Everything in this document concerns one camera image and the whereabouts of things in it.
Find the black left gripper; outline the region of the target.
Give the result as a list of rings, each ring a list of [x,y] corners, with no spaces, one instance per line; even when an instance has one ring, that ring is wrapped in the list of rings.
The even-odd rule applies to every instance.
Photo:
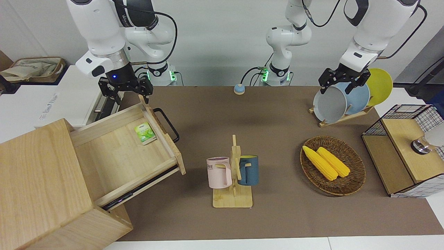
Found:
[[[339,82],[347,82],[345,93],[350,94],[352,90],[357,87],[363,86],[370,78],[371,73],[369,69],[364,69],[361,72],[357,72],[349,67],[339,64],[338,68],[333,70],[326,68],[319,77],[320,92],[324,94],[329,86],[337,84]]]

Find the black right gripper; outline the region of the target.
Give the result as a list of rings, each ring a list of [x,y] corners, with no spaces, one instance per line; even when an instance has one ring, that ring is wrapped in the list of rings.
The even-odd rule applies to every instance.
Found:
[[[99,88],[103,96],[111,98],[118,106],[121,105],[119,91],[136,92],[141,96],[141,103],[149,103],[149,96],[153,94],[153,85],[147,76],[138,78],[130,64],[111,70],[105,73],[105,76],[99,79]]]

